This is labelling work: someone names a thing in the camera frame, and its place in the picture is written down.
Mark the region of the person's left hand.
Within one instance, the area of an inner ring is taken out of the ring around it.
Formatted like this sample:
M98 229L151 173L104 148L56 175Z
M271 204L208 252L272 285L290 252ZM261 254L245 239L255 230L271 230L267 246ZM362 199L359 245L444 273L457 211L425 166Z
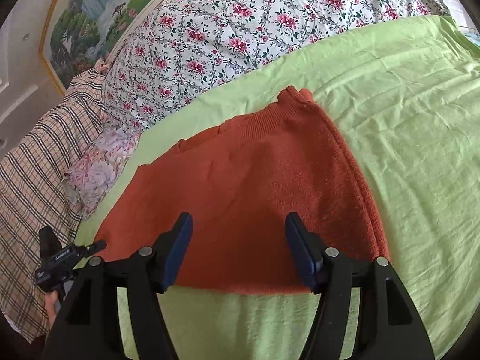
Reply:
M56 309L56 305L59 303L59 293L57 290L52 292L47 292L45 294L45 308L48 317L49 328L52 328L56 317L58 315L58 311Z

